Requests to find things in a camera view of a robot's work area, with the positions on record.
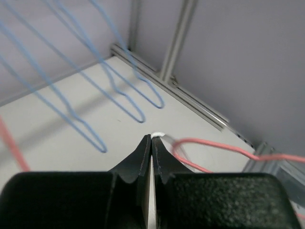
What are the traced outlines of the white cloth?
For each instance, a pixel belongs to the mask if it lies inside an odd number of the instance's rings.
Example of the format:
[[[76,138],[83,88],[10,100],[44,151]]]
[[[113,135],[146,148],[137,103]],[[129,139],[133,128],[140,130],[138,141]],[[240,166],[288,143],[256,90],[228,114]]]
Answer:
[[[171,136],[169,136],[168,134],[165,134],[163,132],[153,132],[151,134],[151,139],[157,138],[157,137],[166,141],[167,143],[170,143],[170,144],[172,144],[172,142],[173,142],[173,138]]]

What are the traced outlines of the pink wire hanger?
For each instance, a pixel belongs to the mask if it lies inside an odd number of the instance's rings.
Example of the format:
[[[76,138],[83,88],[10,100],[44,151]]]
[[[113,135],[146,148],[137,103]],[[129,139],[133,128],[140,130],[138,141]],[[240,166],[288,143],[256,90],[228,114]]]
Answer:
[[[9,132],[2,118],[0,119],[0,137],[4,142],[4,144],[6,145],[6,147],[9,149],[10,153],[14,157],[15,161],[17,162],[21,170],[25,172],[30,171],[29,165],[27,164],[25,158],[20,152],[18,146],[16,145],[11,133]]]

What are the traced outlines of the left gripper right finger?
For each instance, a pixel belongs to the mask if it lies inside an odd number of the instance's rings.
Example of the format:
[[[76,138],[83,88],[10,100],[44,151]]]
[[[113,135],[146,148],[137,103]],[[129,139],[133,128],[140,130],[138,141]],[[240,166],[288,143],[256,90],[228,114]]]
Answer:
[[[152,139],[159,229],[298,229],[280,181],[264,173],[195,173]]]

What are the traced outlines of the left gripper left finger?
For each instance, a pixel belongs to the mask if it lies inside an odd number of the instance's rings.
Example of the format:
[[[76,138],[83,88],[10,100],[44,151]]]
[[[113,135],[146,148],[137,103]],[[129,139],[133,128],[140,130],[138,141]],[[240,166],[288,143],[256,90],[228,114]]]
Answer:
[[[151,136],[109,171],[22,172],[0,194],[3,229],[144,229]]]

